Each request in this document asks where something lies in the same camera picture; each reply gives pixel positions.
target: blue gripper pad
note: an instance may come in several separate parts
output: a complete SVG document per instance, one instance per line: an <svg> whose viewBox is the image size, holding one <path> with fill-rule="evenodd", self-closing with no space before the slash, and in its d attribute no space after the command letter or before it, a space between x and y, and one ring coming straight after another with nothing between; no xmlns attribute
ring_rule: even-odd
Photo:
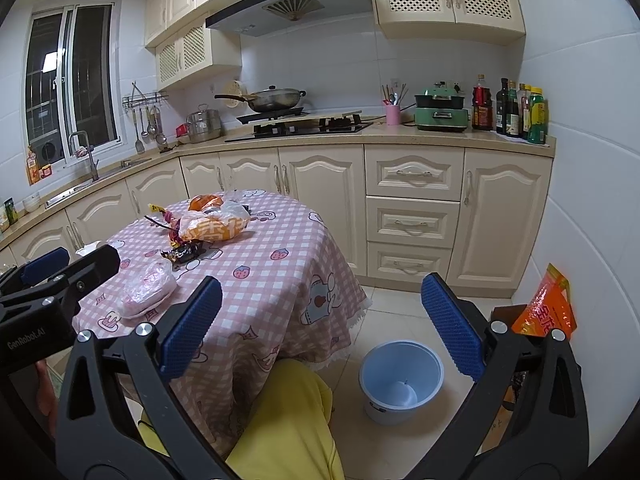
<svg viewBox="0 0 640 480"><path fill-rule="evenodd" d="M49 276L53 276L69 264L69 253L65 248L58 247L37 260L25 264L20 279L25 285L36 286Z"/></svg>
<svg viewBox="0 0 640 480"><path fill-rule="evenodd" d="M484 373L482 342L471 328L456 302L434 274L422 280L422 306L444 341L460 373L476 383Z"/></svg>
<svg viewBox="0 0 640 480"><path fill-rule="evenodd" d="M161 347L159 371L165 381L184 374L193 354L209 331L222 307L222 287L210 280L194 298L191 306L178 320Z"/></svg>

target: tablecloth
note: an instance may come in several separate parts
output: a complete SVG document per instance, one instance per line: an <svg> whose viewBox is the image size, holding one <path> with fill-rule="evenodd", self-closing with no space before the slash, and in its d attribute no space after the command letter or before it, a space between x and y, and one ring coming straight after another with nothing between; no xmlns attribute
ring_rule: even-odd
<svg viewBox="0 0 640 480"><path fill-rule="evenodd" d="M222 309L186 373L171 385L222 455L241 434L276 358L327 364L350 346L349 328L369 303L318 214L263 190L245 191L243 197L252 215L247 229L233 240L205 244L197 260L174 267L176 290L138 319L119 316L119 291L153 258L161 258L160 251L170 249L168 232L142 219L110 238L120 254L120 271L80 302L74 318L76 330L90 329L98 337L125 335L142 321L157 322L205 276L217 278ZM188 203L167 209L180 216Z"/></svg>

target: green appliance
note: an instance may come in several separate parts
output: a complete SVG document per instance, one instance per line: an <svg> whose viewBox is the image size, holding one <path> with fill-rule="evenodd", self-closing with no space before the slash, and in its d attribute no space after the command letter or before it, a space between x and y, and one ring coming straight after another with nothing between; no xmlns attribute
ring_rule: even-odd
<svg viewBox="0 0 640 480"><path fill-rule="evenodd" d="M419 130L463 132L469 126L465 98L458 86L448 88L444 81L415 96L415 125Z"/></svg>

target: range hood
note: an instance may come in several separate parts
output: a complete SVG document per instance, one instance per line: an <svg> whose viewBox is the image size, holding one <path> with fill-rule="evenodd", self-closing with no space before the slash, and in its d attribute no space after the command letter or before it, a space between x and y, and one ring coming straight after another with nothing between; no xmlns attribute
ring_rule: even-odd
<svg viewBox="0 0 640 480"><path fill-rule="evenodd" d="M208 28L262 36L325 18L372 10L371 0L241 0L209 16Z"/></svg>

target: countertop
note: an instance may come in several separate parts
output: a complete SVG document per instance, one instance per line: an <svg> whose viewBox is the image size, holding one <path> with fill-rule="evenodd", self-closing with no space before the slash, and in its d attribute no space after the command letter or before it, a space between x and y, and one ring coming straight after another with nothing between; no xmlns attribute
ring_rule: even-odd
<svg viewBox="0 0 640 480"><path fill-rule="evenodd" d="M355 134L330 134L316 136L298 136L298 137L279 137L276 139L261 140L243 140L241 142L225 142L226 139L233 137L247 136L252 132L251 126L242 126L229 131L226 136L220 137L209 142L200 142L198 144L179 144L170 152L159 153L157 150L148 151L143 155L132 157L151 158L148 162L139 164L132 168L126 168L117 174L101 179L83 190L73 194L69 198L61 200L56 205L45 209L44 205L33 213L27 213L20 218L14 225L9 227L7 231L2 233L4 236L0 240L0 250L7 247L8 244L17 240L21 235L25 234L29 229L46 220L55 213L62 211L74 202L98 191L104 187L110 186L115 182L127 178L139 171L152 168L156 164L161 164L168 160L172 160L179 156L201 155L204 153L228 152L234 150L249 150L255 148L279 148L284 146L314 146L322 144L410 144L414 146L450 146L453 148L475 148L480 150L497 150L500 152L525 153L527 155L547 156L553 158L556 154L556 139L547 137L548 146L537 146L535 144L524 144L512 142L504 139L493 132L467 131L461 134L451 132L424 132L415 126L387 126L386 124L372 124L367 128ZM98 172L110 169L100 168ZM72 187L68 184L63 189L52 193L57 193Z"/></svg>

